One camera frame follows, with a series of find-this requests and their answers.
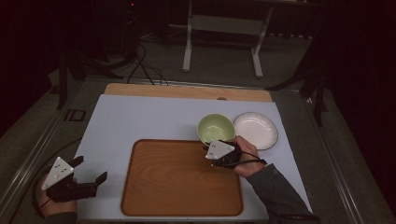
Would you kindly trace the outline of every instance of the floor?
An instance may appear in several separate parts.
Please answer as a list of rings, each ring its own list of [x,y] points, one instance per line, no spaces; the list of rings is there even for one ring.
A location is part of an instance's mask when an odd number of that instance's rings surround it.
[[[159,41],[155,35],[142,37],[138,54],[140,57],[146,55],[147,74],[139,68],[131,75],[136,63],[114,70],[123,79],[110,79],[88,68],[83,82],[69,77],[68,100],[62,110],[56,109],[58,95],[48,92],[18,120],[0,139],[0,192],[5,192],[0,204],[7,205],[2,208],[1,218],[9,217],[15,210],[16,201],[33,174],[27,171],[35,171],[50,154],[83,136],[96,101],[108,83],[125,83],[131,76],[130,83],[149,84],[150,77],[156,84],[165,84],[164,80],[160,81],[160,77],[164,77],[169,85],[263,90],[291,77],[309,46],[309,40],[305,39],[267,37],[260,53],[264,77],[257,79],[248,38],[242,45],[231,47],[228,41],[208,42],[207,35],[196,34],[191,70],[185,73],[181,69],[185,49],[183,35],[183,31],[175,31],[167,42]],[[113,57],[114,61],[119,59],[117,55]],[[49,74],[54,85],[58,81],[57,72]],[[371,177],[332,93],[326,91],[323,126],[319,127],[312,117],[311,100],[315,99],[300,97],[301,84],[271,94],[284,122],[314,213],[323,223],[394,223],[395,218]],[[86,111],[86,118],[70,120],[68,110]],[[78,143],[75,143],[57,155],[71,160],[77,149]],[[36,158],[36,162],[29,162],[27,158]],[[34,214],[27,195],[13,223],[43,222]],[[80,223],[96,222],[81,220]]]

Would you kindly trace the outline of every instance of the table surface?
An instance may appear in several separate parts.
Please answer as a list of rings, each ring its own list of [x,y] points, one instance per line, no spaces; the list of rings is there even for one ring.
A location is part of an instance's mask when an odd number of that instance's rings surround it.
[[[227,101],[218,101],[218,98],[225,98]],[[145,137],[197,140],[194,125],[199,118],[213,111],[220,111],[230,119],[235,119],[244,112],[258,111],[271,119],[278,128],[279,139],[273,150],[260,151],[259,155],[268,162],[277,164],[278,170],[296,188],[310,208],[282,121],[275,103],[271,101],[267,91],[109,84],[105,94],[99,99],[78,148],[77,156],[86,156],[87,160],[76,171],[78,180],[83,182],[91,181],[92,176],[104,171],[108,171],[108,179],[99,187],[96,198],[79,202],[79,218],[131,221],[267,219],[265,207],[244,178],[240,179],[244,211],[238,217],[126,217],[120,212],[120,198],[131,155],[131,145]],[[139,114],[140,117],[131,116],[133,113]],[[179,119],[180,122],[172,122],[174,119]],[[166,133],[163,128],[147,128],[158,123],[161,127],[169,127]]]

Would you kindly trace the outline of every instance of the wooden board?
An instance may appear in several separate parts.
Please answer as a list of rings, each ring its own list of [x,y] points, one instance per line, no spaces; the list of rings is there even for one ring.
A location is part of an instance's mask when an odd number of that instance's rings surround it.
[[[268,91],[187,86],[153,86],[110,83],[105,94],[232,101],[272,102]]]
[[[198,141],[135,142],[122,196],[125,216],[238,216],[239,177],[211,166]]]

